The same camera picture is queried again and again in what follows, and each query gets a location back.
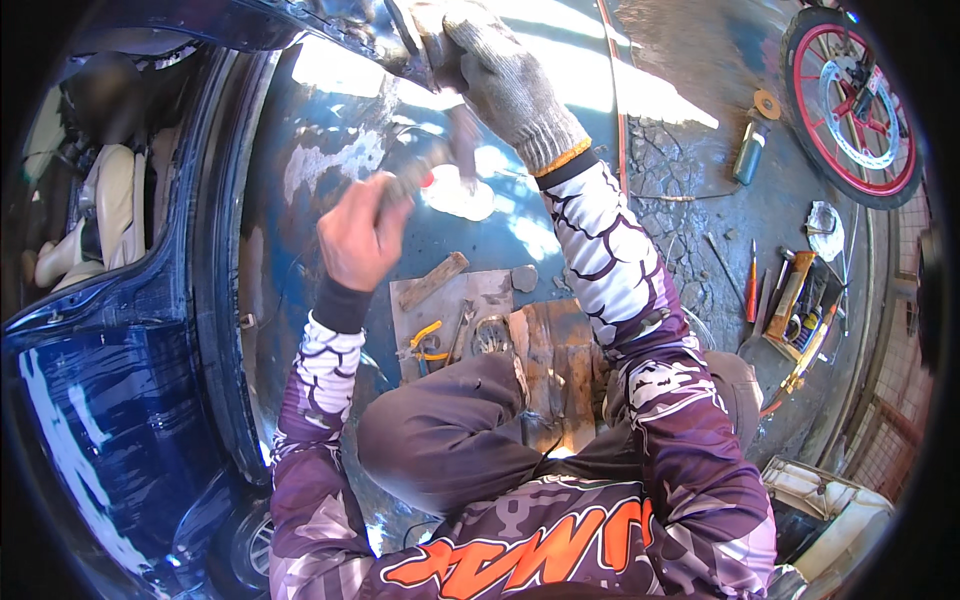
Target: box of tools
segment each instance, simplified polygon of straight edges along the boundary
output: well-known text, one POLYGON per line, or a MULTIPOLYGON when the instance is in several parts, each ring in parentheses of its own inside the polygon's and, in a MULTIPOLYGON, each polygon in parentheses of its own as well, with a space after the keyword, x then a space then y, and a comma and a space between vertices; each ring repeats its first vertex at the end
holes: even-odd
POLYGON ((827 338, 842 294, 843 282, 823 258, 796 252, 763 336, 784 356, 801 362, 827 338))

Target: dark pants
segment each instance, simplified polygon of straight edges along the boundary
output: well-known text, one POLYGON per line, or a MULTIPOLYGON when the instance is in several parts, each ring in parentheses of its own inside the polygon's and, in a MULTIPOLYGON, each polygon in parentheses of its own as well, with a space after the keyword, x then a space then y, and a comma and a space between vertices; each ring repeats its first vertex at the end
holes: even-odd
MULTIPOLYGON (((706 358, 745 449, 762 401, 754 368, 726 352, 707 352, 706 358)), ((609 430, 575 456, 544 459, 494 431, 517 416, 521 396, 512 360, 484 354, 380 396, 360 418, 357 454, 377 485, 438 516, 547 473, 638 481, 633 432, 618 386, 610 386, 608 398, 609 430)))

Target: sleeve cuff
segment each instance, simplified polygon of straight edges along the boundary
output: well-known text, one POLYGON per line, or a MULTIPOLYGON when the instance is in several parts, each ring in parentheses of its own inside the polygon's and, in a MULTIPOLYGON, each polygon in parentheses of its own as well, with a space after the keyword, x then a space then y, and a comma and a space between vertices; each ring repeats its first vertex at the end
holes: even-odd
POLYGON ((576 155, 570 161, 568 161, 564 166, 550 171, 543 177, 538 177, 537 187, 540 188, 540 191, 550 189, 555 185, 560 185, 561 183, 572 180, 577 177, 594 164, 596 164, 600 159, 597 158, 597 155, 592 152, 590 149, 581 152, 576 155))
POLYGON ((337 333, 360 333, 372 298, 373 292, 351 290, 324 276, 313 307, 313 320, 337 333))

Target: red screwdriver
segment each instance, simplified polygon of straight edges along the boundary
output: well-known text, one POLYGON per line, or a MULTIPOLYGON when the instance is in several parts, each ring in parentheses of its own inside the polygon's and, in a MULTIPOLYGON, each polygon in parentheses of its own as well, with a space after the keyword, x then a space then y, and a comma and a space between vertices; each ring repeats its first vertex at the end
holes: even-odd
POLYGON ((747 323, 756 321, 756 240, 750 240, 750 276, 747 277, 747 323))

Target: gloved hand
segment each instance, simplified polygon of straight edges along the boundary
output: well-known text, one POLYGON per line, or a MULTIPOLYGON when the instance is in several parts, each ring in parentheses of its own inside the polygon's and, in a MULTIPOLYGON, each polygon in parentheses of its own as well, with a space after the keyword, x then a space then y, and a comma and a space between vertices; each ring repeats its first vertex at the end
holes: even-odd
POLYGON ((451 3, 444 30, 467 51, 460 70, 471 107, 514 147, 531 175, 543 177, 589 149, 583 126, 557 99, 540 62, 503 21, 465 0, 451 3))

